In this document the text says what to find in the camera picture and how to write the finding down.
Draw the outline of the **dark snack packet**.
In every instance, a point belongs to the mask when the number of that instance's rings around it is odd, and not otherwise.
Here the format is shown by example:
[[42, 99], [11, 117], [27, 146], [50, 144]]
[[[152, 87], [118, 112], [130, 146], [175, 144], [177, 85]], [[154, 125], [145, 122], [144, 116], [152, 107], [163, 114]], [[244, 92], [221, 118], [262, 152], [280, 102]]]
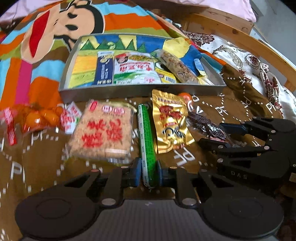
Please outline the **dark snack packet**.
[[234, 143], [229, 139], [227, 134], [207, 117], [191, 111], [188, 113], [187, 120], [189, 125], [202, 133], [205, 138], [234, 146]]

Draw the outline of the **green long snack stick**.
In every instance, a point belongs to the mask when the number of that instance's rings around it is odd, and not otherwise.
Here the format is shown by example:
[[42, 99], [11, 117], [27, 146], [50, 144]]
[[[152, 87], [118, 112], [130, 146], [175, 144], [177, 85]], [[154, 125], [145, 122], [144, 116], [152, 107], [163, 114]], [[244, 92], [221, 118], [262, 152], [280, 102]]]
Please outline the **green long snack stick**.
[[142, 179], [146, 187], [153, 188], [158, 182], [156, 178], [157, 159], [149, 113], [144, 104], [138, 106], [137, 123], [142, 160]]

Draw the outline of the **yellow snack bar packet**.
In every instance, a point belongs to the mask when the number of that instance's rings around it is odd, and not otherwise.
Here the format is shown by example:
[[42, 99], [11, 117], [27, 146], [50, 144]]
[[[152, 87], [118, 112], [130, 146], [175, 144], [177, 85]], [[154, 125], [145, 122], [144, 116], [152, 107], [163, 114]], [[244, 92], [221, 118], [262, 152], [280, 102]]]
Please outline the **yellow snack bar packet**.
[[155, 63], [155, 71], [158, 74], [159, 78], [161, 79], [162, 83], [177, 83], [177, 79], [173, 73], [166, 68], [166, 66], [161, 62]]

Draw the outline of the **blue white sachet packet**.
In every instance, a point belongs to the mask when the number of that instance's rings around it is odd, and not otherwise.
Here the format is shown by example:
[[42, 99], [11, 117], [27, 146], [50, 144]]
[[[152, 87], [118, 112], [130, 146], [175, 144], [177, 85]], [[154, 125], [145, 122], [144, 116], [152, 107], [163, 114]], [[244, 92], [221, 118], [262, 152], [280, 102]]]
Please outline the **blue white sachet packet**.
[[92, 85], [112, 84], [114, 71], [113, 57], [113, 51], [99, 51], [97, 53], [95, 78]]

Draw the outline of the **gold foil snack packet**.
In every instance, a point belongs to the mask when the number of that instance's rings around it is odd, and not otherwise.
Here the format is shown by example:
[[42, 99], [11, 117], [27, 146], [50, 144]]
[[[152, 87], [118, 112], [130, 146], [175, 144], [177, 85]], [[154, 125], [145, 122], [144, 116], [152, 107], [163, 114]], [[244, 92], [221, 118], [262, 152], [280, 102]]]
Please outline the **gold foil snack packet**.
[[186, 124], [188, 110], [183, 97], [152, 90], [152, 116], [159, 154], [181, 149], [195, 141]]

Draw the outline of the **white floral bedsheet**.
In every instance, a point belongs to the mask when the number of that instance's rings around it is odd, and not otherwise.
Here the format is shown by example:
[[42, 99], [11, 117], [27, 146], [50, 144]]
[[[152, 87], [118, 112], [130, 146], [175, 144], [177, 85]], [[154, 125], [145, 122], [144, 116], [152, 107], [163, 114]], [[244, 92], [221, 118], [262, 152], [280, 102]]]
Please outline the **white floral bedsheet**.
[[243, 78], [267, 97], [284, 118], [295, 121], [295, 96], [282, 86], [276, 76], [270, 72], [268, 64], [254, 54], [237, 47], [217, 35], [185, 32], [198, 47], [225, 61], [240, 72]]

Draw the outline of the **pork floss cracker pack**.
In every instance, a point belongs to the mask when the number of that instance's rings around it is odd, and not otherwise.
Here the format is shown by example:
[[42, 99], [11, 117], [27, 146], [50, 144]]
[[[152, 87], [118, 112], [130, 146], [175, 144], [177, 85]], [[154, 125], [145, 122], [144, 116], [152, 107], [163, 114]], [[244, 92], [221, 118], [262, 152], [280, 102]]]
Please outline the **pork floss cracker pack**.
[[126, 159], [136, 108], [126, 102], [90, 100], [67, 144], [71, 157]]

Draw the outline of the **small orange fruit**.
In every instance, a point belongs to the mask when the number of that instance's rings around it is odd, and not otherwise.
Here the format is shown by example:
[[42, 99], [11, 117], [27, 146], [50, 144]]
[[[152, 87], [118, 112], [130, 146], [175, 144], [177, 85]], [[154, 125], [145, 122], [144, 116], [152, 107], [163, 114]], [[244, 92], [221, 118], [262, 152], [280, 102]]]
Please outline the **small orange fruit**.
[[184, 99], [185, 104], [191, 103], [193, 100], [191, 95], [186, 92], [182, 92], [182, 93], [178, 94], [178, 96], [182, 97]]

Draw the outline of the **clear oat bar packet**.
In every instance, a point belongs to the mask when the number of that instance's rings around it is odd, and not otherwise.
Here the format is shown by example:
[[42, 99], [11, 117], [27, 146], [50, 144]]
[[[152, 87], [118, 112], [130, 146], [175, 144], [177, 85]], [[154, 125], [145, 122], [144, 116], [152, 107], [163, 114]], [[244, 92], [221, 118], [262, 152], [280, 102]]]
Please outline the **clear oat bar packet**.
[[181, 83], [199, 84], [196, 74], [175, 55], [162, 49], [156, 50], [155, 54], [156, 58], [161, 61]]

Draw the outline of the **white green snack packet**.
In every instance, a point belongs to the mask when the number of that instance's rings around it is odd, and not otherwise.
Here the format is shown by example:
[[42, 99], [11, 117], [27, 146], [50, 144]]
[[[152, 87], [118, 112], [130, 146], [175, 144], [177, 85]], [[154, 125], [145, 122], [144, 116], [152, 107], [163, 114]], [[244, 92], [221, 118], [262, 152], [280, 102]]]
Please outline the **white green snack packet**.
[[114, 56], [113, 84], [160, 84], [149, 53], [125, 52]]

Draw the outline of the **clear tray with dinosaur towel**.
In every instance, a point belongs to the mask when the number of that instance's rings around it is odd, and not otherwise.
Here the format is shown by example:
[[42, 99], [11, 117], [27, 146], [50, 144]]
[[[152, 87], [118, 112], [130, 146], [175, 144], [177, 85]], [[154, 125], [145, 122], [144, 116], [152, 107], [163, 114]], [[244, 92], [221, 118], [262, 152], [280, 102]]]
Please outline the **clear tray with dinosaur towel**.
[[221, 70], [184, 38], [144, 34], [82, 36], [74, 45], [59, 92], [64, 102], [150, 96], [153, 89], [217, 95]]

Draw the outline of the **orange candies in clear bag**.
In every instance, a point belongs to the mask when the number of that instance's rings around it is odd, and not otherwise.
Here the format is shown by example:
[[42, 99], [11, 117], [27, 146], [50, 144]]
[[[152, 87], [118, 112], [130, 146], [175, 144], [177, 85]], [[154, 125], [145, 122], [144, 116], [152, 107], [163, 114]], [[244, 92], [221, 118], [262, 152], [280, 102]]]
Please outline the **orange candies in clear bag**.
[[14, 146], [18, 143], [17, 126], [21, 134], [49, 128], [72, 134], [81, 116], [82, 112], [74, 102], [53, 108], [43, 108], [37, 104], [16, 104], [1, 110], [1, 128], [6, 133], [8, 144]]

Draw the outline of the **colourful monkey cartoon blanket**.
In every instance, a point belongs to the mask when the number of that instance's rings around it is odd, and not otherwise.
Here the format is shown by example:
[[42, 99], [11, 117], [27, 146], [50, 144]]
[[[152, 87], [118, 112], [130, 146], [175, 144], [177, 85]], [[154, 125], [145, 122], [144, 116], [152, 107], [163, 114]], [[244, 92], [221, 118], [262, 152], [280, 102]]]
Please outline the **colourful monkey cartoon blanket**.
[[[179, 29], [140, 6], [119, 1], [61, 1], [25, 17], [1, 42], [1, 110], [16, 104], [53, 108], [64, 102], [59, 86], [66, 62], [82, 36], [144, 34], [184, 38], [220, 68], [225, 88], [217, 95], [190, 94], [186, 104], [220, 123], [240, 124], [254, 117], [284, 119], [271, 101], [225, 61], [199, 48]], [[88, 102], [72, 101], [83, 113]], [[271, 192], [232, 181], [217, 173], [218, 156], [204, 151], [205, 136], [193, 129], [190, 145], [159, 154], [147, 97], [93, 99], [147, 107], [157, 161], [190, 175], [198, 207], [179, 207], [172, 188], [126, 188], [120, 206], [100, 206], [109, 174], [140, 157], [137, 112], [132, 147], [126, 159], [71, 157], [72, 134], [49, 128], [21, 134], [8, 144], [1, 128], [1, 240], [276, 240], [283, 211]]]

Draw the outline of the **pink draped sheet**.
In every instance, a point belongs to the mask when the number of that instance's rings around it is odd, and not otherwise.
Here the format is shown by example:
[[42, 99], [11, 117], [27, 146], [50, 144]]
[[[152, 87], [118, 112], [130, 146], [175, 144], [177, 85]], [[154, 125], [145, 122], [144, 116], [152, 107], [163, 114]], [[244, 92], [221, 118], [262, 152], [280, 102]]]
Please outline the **pink draped sheet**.
[[[10, 24], [35, 10], [56, 3], [56, 1], [1, 1], [1, 23]], [[217, 9], [247, 21], [256, 22], [250, 1], [172, 1], [174, 4]]]

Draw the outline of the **wooden bed frame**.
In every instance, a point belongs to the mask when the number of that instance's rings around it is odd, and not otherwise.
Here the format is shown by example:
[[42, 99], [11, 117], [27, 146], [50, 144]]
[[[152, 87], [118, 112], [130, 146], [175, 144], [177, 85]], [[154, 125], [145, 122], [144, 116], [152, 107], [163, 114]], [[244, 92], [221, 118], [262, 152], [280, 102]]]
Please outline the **wooden bed frame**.
[[217, 9], [197, 6], [184, 6], [179, 17], [184, 30], [217, 35], [262, 57], [285, 76], [284, 86], [295, 91], [295, 66], [271, 45], [250, 36], [253, 23]]

